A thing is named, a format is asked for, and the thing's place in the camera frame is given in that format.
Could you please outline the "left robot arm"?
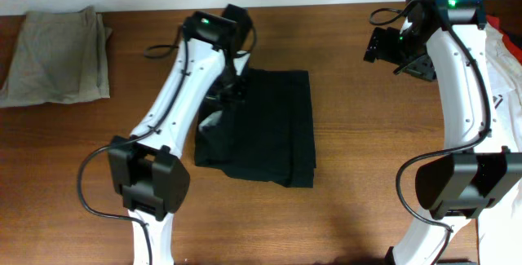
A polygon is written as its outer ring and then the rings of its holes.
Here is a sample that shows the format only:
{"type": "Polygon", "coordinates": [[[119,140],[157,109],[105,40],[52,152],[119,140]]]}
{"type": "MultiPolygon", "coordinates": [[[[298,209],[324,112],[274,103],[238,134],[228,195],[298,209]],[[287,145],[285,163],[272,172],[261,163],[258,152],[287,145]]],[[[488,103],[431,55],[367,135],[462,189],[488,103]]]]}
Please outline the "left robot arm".
{"type": "Polygon", "coordinates": [[[116,194],[133,226],[136,264],[172,264],[173,221],[188,193],[182,157],[202,102],[241,96],[240,76],[250,58],[243,45],[255,33],[245,8],[221,15],[196,11],[179,30],[178,53],[153,106],[129,138],[116,136],[108,163],[116,194]]]}

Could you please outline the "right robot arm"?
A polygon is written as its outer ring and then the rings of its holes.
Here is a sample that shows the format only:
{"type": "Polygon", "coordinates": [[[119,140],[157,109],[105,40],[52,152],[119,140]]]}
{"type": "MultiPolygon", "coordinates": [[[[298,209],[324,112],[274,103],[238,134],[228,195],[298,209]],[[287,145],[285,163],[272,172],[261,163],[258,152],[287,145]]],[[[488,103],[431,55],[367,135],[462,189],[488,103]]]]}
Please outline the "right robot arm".
{"type": "Polygon", "coordinates": [[[418,210],[387,264],[439,264],[457,232],[492,211],[521,178],[521,154],[498,120],[486,65],[482,0],[406,0],[390,20],[374,21],[364,59],[437,82],[445,141],[414,158],[418,210]]]}

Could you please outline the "black shorts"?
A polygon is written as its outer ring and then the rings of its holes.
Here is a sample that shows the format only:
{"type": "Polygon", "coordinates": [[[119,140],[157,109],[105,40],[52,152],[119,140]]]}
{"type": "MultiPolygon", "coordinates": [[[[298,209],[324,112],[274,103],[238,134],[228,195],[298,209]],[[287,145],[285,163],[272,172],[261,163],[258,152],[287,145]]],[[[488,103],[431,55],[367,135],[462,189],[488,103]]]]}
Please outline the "black shorts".
{"type": "Polygon", "coordinates": [[[310,78],[249,69],[239,101],[199,108],[194,163],[234,179],[311,188],[316,169],[310,78]]]}

